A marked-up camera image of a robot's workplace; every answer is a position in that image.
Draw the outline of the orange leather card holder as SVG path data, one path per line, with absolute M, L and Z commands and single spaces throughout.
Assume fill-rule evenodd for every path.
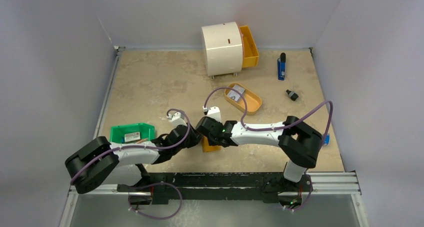
M 208 138 L 203 136 L 202 142 L 201 142 L 202 152 L 203 153 L 210 153 L 210 152 L 216 152 L 221 150 L 221 146 L 218 145 L 210 145 Z

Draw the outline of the silver VIP credit card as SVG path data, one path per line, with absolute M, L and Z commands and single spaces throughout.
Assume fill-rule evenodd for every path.
M 242 87 L 242 86 L 240 86 L 238 84 L 235 84 L 234 86 L 231 87 L 231 89 L 229 90 L 227 96 L 231 100 L 233 100 L 235 102 L 238 102 L 241 99 L 241 96 L 244 95 L 245 90 L 246 89 L 244 87 Z

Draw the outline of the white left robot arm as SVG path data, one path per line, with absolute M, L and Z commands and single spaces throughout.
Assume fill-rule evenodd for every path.
M 117 167 L 161 164 L 201 140 L 199 132 L 183 124 L 168 134 L 139 144 L 115 143 L 99 136 L 68 157 L 64 164 L 71 177 L 70 184 L 79 194 L 86 194 L 102 185 Z

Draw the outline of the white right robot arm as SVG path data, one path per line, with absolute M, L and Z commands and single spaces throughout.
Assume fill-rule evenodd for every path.
M 316 167 L 323 135 L 300 121 L 288 116 L 285 121 L 269 124 L 251 124 L 236 120 L 222 123 L 204 116 L 195 130 L 207 138 L 213 146 L 265 145 L 280 148 L 289 158 L 280 183 L 288 191 L 300 185 L 308 169 Z

